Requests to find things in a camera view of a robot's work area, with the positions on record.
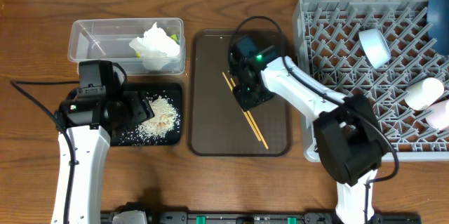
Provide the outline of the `white paper napkin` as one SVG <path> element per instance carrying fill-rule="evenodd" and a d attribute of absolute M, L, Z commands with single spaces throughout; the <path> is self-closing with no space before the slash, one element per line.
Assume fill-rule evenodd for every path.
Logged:
<path fill-rule="evenodd" d="M 135 51 L 136 57 L 142 60 L 147 70 L 157 71 L 180 57 L 180 41 L 177 34 L 168 35 L 155 22 L 145 31 L 143 37 L 136 37 L 129 46 Z"/>

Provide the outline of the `cream white plastic cup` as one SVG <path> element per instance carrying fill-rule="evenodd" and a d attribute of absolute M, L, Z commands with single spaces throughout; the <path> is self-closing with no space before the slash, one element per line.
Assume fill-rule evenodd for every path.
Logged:
<path fill-rule="evenodd" d="M 443 82 L 434 77 L 423 79 L 406 89 L 406 104 L 414 110 L 425 110 L 444 92 Z"/>

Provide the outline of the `pink plastic cup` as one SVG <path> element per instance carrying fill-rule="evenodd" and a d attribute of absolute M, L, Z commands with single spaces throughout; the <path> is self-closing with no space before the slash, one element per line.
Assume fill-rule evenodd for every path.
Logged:
<path fill-rule="evenodd" d="M 448 130 L 448 106 L 448 100 L 444 100 L 426 109 L 429 113 L 425 119 L 430 127 L 439 131 Z"/>

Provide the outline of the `wooden chopstick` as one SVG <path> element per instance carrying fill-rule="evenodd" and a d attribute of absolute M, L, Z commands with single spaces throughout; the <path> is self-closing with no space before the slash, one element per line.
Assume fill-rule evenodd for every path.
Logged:
<path fill-rule="evenodd" d="M 224 77 L 224 80 L 227 82 L 227 85 L 228 85 L 230 91 L 232 92 L 233 91 L 233 87 L 231 85 L 231 82 L 228 80 L 228 78 L 226 77 L 224 72 L 222 72 L 222 76 Z M 242 109 L 241 109 L 241 111 L 242 111 L 244 117 L 246 118 L 248 124 L 250 125 L 251 129 L 253 130 L 253 133 L 255 134 L 257 140 L 258 141 L 262 141 L 262 139 L 260 137 L 260 134 L 257 132 L 256 128 L 254 127 L 254 124 L 250 120 L 250 117 L 248 116 L 247 112 L 244 112 Z"/>
<path fill-rule="evenodd" d="M 264 136 L 262 135 L 262 133 L 261 133 L 261 131 L 260 131 L 260 129 L 259 129 L 259 127 L 258 127 L 256 121 L 254 120 L 254 118 L 253 118 L 251 112 L 250 112 L 250 111 L 246 111 L 246 112 L 247 112 L 248 116 L 250 117 L 250 120 L 251 120 L 252 123 L 254 124 L 254 127 L 256 128 L 257 132 L 260 134 L 260 137 L 261 137 L 261 139 L 262 139 L 262 141 L 260 141 L 260 142 L 262 142 L 262 144 L 264 145 L 265 149 L 268 150 L 268 149 L 269 149 L 269 146 L 268 146 L 266 140 L 264 139 Z"/>

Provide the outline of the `pile of rice grains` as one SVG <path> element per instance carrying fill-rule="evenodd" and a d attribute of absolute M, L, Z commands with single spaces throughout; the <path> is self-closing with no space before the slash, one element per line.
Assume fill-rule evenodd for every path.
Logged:
<path fill-rule="evenodd" d="M 173 98 L 153 95 L 147 98 L 154 117 L 124 131 L 116 140 L 118 146 L 175 145 L 180 140 L 181 114 Z"/>

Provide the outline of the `light blue bowl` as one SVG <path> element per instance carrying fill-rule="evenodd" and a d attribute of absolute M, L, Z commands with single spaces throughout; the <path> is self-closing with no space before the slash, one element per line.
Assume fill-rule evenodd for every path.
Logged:
<path fill-rule="evenodd" d="M 358 33 L 362 49 L 373 68 L 378 69 L 391 58 L 391 52 L 381 31 L 367 29 Z"/>

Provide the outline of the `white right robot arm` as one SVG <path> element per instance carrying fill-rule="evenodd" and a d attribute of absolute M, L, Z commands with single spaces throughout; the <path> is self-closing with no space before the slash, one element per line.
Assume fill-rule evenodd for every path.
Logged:
<path fill-rule="evenodd" d="M 307 118 L 320 162 L 337 183 L 337 217 L 343 223 L 369 223 L 374 215 L 371 185 L 389 151 L 369 100 L 325 87 L 273 48 L 229 53 L 228 63 L 243 111 L 279 95 Z"/>

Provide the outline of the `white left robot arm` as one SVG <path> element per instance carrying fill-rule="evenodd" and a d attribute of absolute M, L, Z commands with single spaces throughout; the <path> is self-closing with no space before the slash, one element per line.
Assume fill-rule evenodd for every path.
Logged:
<path fill-rule="evenodd" d="M 60 169 L 52 223 L 99 223 L 111 137 L 154 116 L 144 91 L 83 95 L 61 102 Z"/>

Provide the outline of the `dark blue plate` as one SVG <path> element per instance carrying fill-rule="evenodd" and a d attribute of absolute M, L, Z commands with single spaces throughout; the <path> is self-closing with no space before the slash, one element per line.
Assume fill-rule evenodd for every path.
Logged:
<path fill-rule="evenodd" d="M 436 40 L 434 50 L 444 56 L 448 56 L 448 4 L 449 0 L 429 0 L 427 6 L 427 22 L 432 24 L 428 35 Z"/>

